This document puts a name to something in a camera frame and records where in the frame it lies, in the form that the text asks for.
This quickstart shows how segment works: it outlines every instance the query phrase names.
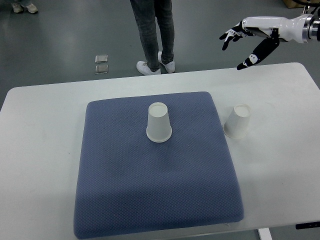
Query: gray jeans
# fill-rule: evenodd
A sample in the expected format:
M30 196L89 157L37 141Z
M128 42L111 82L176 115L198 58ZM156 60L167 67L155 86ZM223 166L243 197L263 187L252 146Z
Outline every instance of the gray jeans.
M6 1L11 4L13 3L20 4L22 7L26 7L32 3L31 0L6 0Z
M148 67L152 71L160 68L158 61L158 40L156 19L162 42L161 61L164 64L174 60L175 29L171 0L130 0Z

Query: white robotic hand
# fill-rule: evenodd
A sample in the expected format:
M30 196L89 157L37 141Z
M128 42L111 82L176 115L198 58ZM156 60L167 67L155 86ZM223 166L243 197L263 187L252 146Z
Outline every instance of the white robotic hand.
M298 43L306 43L311 39L320 41L319 24L320 21L315 20L312 14L304 14L294 19L274 16L247 17L219 39L225 39L222 50L226 50L231 40L236 42L247 36L265 38L251 55L237 66L237 69L241 70L260 63L279 46L280 41L295 40Z

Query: person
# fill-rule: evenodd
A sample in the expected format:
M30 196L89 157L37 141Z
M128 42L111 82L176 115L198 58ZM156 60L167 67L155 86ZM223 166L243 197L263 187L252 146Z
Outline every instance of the person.
M175 29L171 0L130 0L139 30L145 61L138 61L137 70L143 75L161 74L160 64L174 73ZM156 18L160 29L162 51L159 51Z
M31 14L35 14L38 12L37 7L31 2L31 0L7 0L7 2L11 3L13 7L13 11L18 14L24 11L24 8L28 9L28 12Z

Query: gray floor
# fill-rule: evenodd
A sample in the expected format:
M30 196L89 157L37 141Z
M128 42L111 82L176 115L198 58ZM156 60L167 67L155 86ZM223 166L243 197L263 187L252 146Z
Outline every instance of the gray floor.
M0 0L0 108L15 87L140 76L144 60L128 0L34 0L38 14L15 14ZM248 37L222 51L219 36L249 16L295 18L282 0L174 0L176 72L234 68L262 41ZM261 64L299 62L320 86L316 41L281 43ZM109 73L95 73L95 56L108 54ZM320 228L271 229L274 240L318 240ZM256 231L193 237L195 240L257 240Z

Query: paper cup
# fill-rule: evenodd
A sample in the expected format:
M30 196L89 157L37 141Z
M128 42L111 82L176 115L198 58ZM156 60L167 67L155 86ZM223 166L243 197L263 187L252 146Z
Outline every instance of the paper cup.
M149 106L147 137L155 143L167 141L172 134L167 106L162 102L155 102Z
M251 116L251 108L246 104L234 106L229 115L223 131L225 135L232 139L242 139L247 134L248 124Z

